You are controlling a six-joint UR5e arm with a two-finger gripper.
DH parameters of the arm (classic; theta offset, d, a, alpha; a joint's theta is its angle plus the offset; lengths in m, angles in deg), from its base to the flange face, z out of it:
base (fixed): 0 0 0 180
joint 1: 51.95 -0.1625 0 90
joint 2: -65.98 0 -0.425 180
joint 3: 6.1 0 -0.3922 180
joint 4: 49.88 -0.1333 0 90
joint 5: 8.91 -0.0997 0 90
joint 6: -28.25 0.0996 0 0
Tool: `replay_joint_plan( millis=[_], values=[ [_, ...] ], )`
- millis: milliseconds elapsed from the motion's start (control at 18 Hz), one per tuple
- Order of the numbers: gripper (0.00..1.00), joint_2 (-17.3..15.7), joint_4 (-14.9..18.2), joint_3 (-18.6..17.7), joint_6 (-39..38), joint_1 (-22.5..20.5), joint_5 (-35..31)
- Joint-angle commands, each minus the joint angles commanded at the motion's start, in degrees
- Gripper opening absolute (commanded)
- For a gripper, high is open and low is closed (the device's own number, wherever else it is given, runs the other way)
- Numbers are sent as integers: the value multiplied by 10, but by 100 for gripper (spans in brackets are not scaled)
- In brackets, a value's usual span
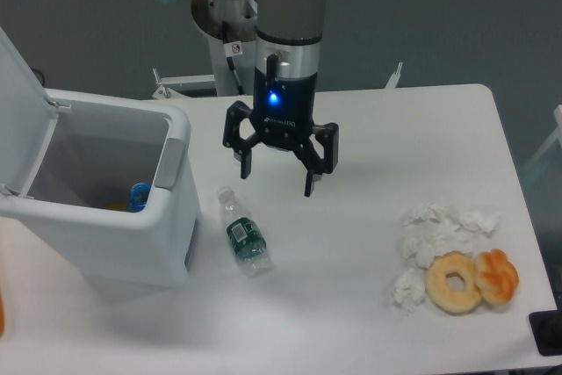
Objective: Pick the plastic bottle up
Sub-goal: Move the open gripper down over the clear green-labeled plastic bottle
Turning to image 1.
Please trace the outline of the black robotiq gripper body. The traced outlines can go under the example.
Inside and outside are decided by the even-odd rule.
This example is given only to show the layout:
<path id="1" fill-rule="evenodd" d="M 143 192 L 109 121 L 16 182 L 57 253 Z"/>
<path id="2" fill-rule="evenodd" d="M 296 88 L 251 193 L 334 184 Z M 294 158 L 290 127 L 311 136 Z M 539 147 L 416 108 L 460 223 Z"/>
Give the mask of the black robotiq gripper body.
<path id="1" fill-rule="evenodd" d="M 263 144 L 294 150 L 312 134 L 317 75 L 275 78 L 272 85 L 269 82 L 263 72 L 255 69 L 250 122 Z"/>

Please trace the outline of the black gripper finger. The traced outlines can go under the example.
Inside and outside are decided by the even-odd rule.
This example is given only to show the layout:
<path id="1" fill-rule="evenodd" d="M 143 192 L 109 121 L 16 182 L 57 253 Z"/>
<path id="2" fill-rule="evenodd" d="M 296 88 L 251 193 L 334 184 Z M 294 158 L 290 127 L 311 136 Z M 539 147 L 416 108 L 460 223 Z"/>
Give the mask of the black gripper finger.
<path id="1" fill-rule="evenodd" d="M 312 124 L 297 137 L 294 154 L 306 168 L 304 195 L 310 197 L 316 182 L 332 174 L 339 159 L 339 126 Z"/>
<path id="2" fill-rule="evenodd" d="M 241 123 L 249 119 L 252 109 L 241 100 L 235 101 L 227 108 L 223 132 L 223 146 L 234 151 L 234 157 L 241 164 L 241 178 L 246 179 L 252 170 L 252 148 L 260 141 L 257 133 L 247 139 L 241 137 Z"/>

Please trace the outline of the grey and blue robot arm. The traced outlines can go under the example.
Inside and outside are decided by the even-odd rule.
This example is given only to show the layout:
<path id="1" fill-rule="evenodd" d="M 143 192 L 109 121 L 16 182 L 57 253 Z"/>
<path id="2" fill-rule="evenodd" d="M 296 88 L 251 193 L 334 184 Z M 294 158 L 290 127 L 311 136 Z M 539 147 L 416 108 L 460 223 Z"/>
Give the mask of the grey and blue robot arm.
<path id="1" fill-rule="evenodd" d="M 241 24 L 237 0 L 214 0 L 210 14 L 225 40 Z M 327 0 L 252 0 L 247 25 L 255 37 L 253 104 L 227 109 L 223 144 L 251 172 L 252 149 L 262 143 L 292 151 L 306 168 L 305 194 L 338 163 L 339 127 L 313 121 Z"/>

